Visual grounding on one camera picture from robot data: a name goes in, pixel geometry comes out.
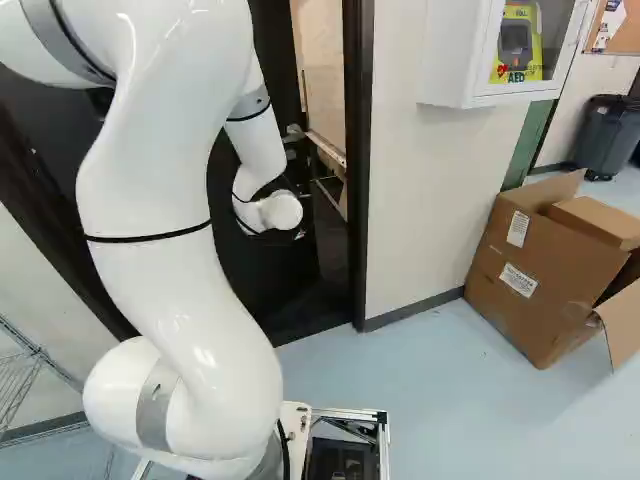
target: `gray band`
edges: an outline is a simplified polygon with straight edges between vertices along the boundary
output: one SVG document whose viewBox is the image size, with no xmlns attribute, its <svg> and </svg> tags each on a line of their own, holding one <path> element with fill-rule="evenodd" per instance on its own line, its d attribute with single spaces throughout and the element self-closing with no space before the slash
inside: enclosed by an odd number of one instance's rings
<svg viewBox="0 0 640 480">
<path fill-rule="evenodd" d="M 160 358 L 142 386 L 136 409 L 136 431 L 145 447 L 171 452 L 167 441 L 167 412 L 179 378 Z"/>
<path fill-rule="evenodd" d="M 229 114 L 229 121 L 252 118 L 261 113 L 269 105 L 269 92 L 263 83 L 253 92 L 244 95 Z"/>
<path fill-rule="evenodd" d="M 109 69 L 92 57 L 69 28 L 56 0 L 20 0 L 22 10 L 42 45 L 67 70 L 98 85 L 115 85 Z"/>
<path fill-rule="evenodd" d="M 269 438 L 267 449 L 258 466 L 246 480 L 273 480 L 278 478 L 277 472 L 282 463 L 282 443 L 275 433 Z"/>
</svg>

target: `white robotic arm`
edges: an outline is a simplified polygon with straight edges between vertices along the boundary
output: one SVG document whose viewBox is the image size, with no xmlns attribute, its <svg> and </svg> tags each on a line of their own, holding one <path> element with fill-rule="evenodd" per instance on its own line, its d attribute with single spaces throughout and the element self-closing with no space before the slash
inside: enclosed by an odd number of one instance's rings
<svg viewBox="0 0 640 480">
<path fill-rule="evenodd" d="M 273 435 L 282 378 L 216 255 L 206 170 L 220 129 L 242 163 L 233 205 L 247 234 L 294 228 L 302 208 L 282 190 L 252 201 L 286 157 L 246 0 L 5 0 L 0 60 L 56 86 L 117 79 L 76 196 L 100 277 L 143 336 L 92 371 L 92 426 L 204 480 L 247 478 Z"/>
</svg>

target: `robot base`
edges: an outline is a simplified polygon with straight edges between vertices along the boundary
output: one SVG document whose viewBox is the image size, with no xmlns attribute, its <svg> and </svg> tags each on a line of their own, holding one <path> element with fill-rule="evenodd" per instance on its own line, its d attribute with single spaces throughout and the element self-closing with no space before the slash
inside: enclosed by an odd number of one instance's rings
<svg viewBox="0 0 640 480">
<path fill-rule="evenodd" d="M 312 409 L 284 402 L 280 420 L 288 440 L 291 478 L 283 479 L 281 464 L 268 480 L 389 480 L 387 412 Z M 131 480 L 149 480 L 152 467 L 143 459 Z M 260 480 L 267 478 L 261 475 Z"/>
</svg>

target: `aed cabinet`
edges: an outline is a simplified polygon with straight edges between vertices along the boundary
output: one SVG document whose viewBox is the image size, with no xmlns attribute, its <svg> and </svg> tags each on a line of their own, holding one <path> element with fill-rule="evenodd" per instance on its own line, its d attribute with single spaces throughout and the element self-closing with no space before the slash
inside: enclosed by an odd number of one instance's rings
<svg viewBox="0 0 640 480">
<path fill-rule="evenodd" d="M 425 0 L 420 103 L 558 98 L 589 0 Z"/>
</svg>

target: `light blue floor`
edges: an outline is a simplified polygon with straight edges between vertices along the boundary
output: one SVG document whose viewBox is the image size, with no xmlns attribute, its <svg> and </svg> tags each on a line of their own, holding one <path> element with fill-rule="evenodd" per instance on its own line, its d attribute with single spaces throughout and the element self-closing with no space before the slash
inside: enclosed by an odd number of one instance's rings
<svg viewBox="0 0 640 480">
<path fill-rule="evenodd" d="M 640 215 L 640 171 L 582 192 Z M 278 356 L 287 400 L 389 411 L 394 480 L 640 474 L 640 358 L 611 375 L 602 336 L 538 371 L 457 300 L 366 335 L 338 327 Z M 108 452 L 89 432 L 59 437 L 0 451 L 0 475 L 102 480 Z M 120 453 L 111 478 L 128 480 L 135 463 Z M 151 478 L 181 477 L 163 470 Z"/>
</svg>

